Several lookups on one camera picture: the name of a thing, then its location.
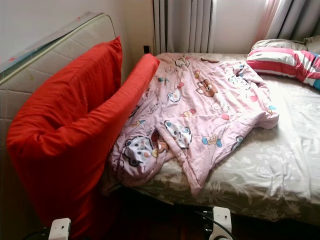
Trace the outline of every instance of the red cushion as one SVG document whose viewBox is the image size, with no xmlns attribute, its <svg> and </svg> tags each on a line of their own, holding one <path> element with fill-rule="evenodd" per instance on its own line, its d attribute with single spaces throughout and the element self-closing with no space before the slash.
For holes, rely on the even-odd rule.
<svg viewBox="0 0 320 240">
<path fill-rule="evenodd" d="M 117 201 L 98 193 L 105 160 L 159 61 L 145 55 L 121 85 L 120 39 L 94 46 L 48 79 L 13 120 L 7 148 L 43 220 L 70 218 L 71 234 L 99 239 Z"/>
</svg>

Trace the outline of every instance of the striped pillow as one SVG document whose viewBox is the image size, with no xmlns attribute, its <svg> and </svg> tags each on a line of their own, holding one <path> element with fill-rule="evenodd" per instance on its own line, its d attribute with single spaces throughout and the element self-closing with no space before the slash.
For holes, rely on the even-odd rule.
<svg viewBox="0 0 320 240">
<path fill-rule="evenodd" d="M 295 78 L 320 90 L 318 54 L 279 47 L 259 47 L 251 51 L 246 63 L 258 74 Z"/>
</svg>

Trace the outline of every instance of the pink blanket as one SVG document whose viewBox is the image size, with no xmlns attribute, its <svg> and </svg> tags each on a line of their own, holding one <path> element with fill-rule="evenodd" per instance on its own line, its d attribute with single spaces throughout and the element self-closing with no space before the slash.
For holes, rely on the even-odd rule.
<svg viewBox="0 0 320 240">
<path fill-rule="evenodd" d="M 252 128 L 273 128 L 279 114 L 266 84 L 245 62 L 211 63 L 178 53 L 157 57 L 159 68 L 108 163 L 118 181 L 133 187 L 176 157 L 196 195 L 209 171 Z"/>
</svg>

